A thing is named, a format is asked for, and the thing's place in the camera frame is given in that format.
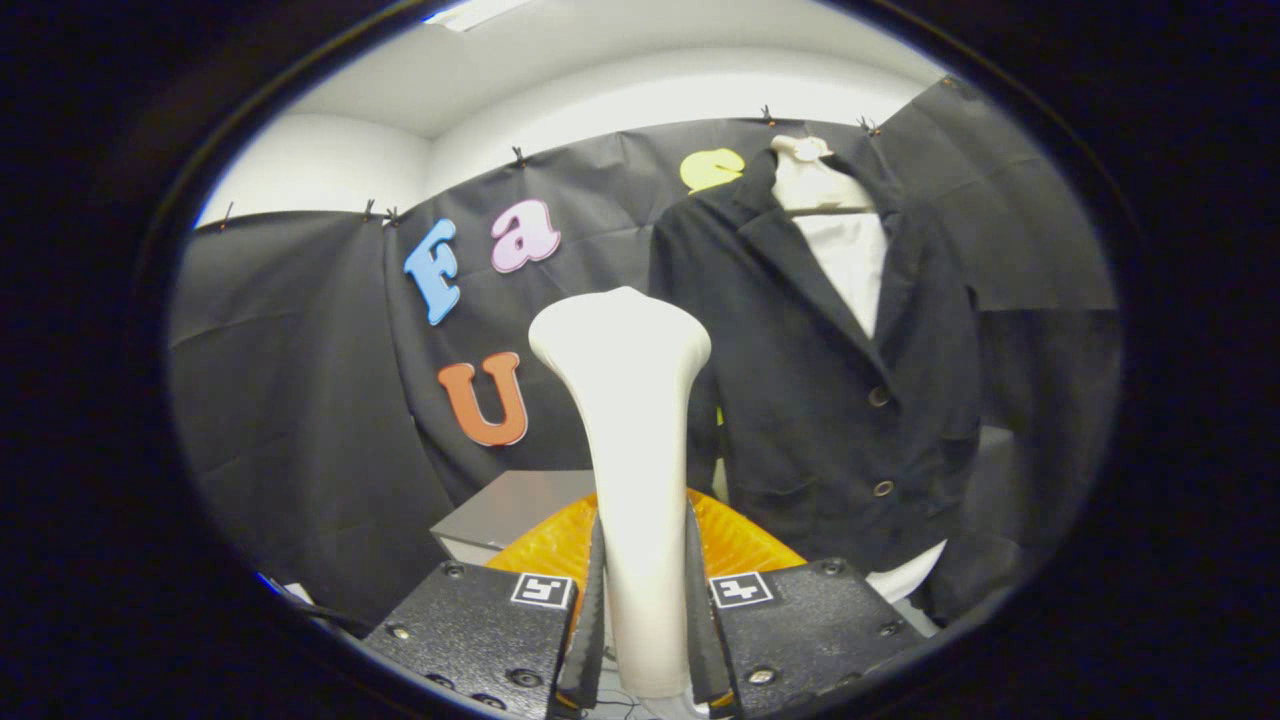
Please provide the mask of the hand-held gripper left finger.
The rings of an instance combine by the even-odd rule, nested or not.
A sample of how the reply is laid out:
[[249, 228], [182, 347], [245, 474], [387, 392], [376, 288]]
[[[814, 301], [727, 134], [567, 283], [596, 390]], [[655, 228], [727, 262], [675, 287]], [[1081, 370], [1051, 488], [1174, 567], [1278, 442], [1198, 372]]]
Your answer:
[[595, 707], [605, 650], [605, 547], [595, 495], [492, 561], [447, 561], [364, 638], [406, 676], [522, 719]]

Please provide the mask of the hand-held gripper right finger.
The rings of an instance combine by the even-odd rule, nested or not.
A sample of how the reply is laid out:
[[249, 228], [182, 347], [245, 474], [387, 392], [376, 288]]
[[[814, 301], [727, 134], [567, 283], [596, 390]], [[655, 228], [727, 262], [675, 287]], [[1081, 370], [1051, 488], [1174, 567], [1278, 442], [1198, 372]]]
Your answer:
[[718, 500], [687, 500], [689, 666], [713, 719], [796, 717], [924, 642], [849, 561], [808, 562]]

